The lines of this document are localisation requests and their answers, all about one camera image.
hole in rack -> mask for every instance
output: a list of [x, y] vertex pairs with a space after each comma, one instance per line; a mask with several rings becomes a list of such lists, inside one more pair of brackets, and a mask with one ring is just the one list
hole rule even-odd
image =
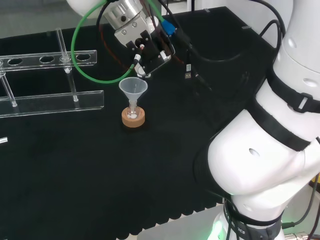
[[70, 62], [70, 61], [71, 61], [71, 57], [70, 57], [69, 55], [67, 55], [67, 56], [61, 56], [61, 57], [60, 57], [60, 61], [63, 62], [63, 63]]
[[22, 58], [12, 58], [12, 59], [8, 60], [8, 64], [11, 66], [17, 66], [20, 63], [22, 63]]
[[53, 60], [55, 60], [54, 56], [42, 56], [40, 58], [40, 62], [43, 63], [43, 64], [51, 63]]
[[76, 56], [78, 61], [87, 61], [91, 58], [90, 54], [79, 54]]

white wall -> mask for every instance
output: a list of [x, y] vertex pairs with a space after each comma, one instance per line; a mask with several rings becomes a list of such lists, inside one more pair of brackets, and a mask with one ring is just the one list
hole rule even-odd
[[[18, 7], [20, 1], [10, 1], [12, 1], [12, 5], [15, 2], [16, 6], [12, 8], [0, 7], [0, 39], [44, 33], [46, 31], [54, 31], [56, 28], [75, 28], [81, 20], [81, 16], [76, 14], [64, 1], [56, 1], [57, 3], [53, 4], [40, 4], [38, 7]], [[84, 23], [85, 26], [95, 24], [96, 20], [94, 19], [88, 19]]]
[[[171, 2], [169, 3], [169, 9], [173, 14], [178, 14], [178, 13], [191, 11], [191, 5], [190, 5], [190, 10], [188, 10], [188, 3], [185, 1]], [[161, 6], [161, 13], [162, 15], [167, 14], [167, 11], [163, 6]]]
[[[283, 18], [285, 26], [288, 27], [293, 9], [293, 0], [265, 1], [278, 10]], [[199, 2], [199, 8], [197, 9], [227, 6], [257, 33], [260, 33], [272, 19], [276, 19], [273, 12], [266, 6], [249, 0], [196, 0], [196, 2]], [[269, 31], [265, 33], [263, 38], [275, 47], [277, 45], [277, 27], [273, 25]]]
[[218, 7], [224, 7], [226, 6], [226, 0], [195, 0], [194, 2], [194, 8], [196, 10], [199, 9], [212, 9], [212, 8], [218, 8]]

black strap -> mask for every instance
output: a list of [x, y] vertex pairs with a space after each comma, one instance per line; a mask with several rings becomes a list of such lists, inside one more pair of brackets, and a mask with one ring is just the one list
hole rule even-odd
[[282, 126], [272, 115], [260, 106], [256, 98], [250, 101], [247, 110], [264, 131], [288, 148], [300, 152], [309, 146], [309, 141], [294, 135]]
[[[237, 213], [228, 202], [225, 202], [223, 208], [225, 219], [229, 221], [231, 218], [232, 230], [244, 240], [274, 240], [281, 231], [283, 213], [272, 221], [257, 221]], [[248, 225], [264, 228], [258, 229]]]
[[320, 101], [314, 100], [310, 94], [299, 93], [287, 86], [276, 75], [273, 67], [268, 70], [266, 77], [272, 91], [289, 104], [293, 110], [302, 114], [305, 112], [320, 114]]
[[237, 212], [236, 210], [234, 210], [234, 208], [231, 206], [231, 204], [227, 201], [225, 202], [225, 206], [226, 206], [227, 214], [230, 213], [232, 218], [234, 218], [244, 224], [249, 224], [249, 225], [259, 226], [259, 227], [266, 227], [266, 226], [270, 226], [272, 224], [275, 224], [276, 222], [278, 222], [282, 218], [282, 215], [283, 215], [283, 212], [282, 212], [281, 215], [278, 216], [274, 220], [258, 221], [258, 220], [254, 220], [248, 216], [242, 215], [240, 212]]

clear acrylic rack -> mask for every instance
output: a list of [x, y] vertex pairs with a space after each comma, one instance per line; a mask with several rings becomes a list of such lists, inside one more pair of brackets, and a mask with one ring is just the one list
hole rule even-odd
[[[77, 92], [72, 69], [71, 53], [66, 50], [60, 28], [56, 29], [60, 52], [0, 56], [0, 78], [7, 96], [0, 97], [0, 118], [99, 110], [104, 107], [104, 91]], [[79, 66], [97, 63], [97, 51], [76, 51]], [[15, 97], [6, 77], [6, 72], [63, 68], [70, 92], [47, 95]]]

cork base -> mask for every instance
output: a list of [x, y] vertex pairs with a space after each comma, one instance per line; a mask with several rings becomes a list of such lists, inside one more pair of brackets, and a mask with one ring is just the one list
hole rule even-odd
[[127, 126], [128, 128], [138, 128], [145, 123], [146, 121], [145, 111], [141, 107], [139, 107], [139, 109], [140, 109], [140, 116], [135, 119], [128, 118], [127, 108], [125, 108], [122, 111], [121, 117], [122, 117], [122, 122], [125, 126]]

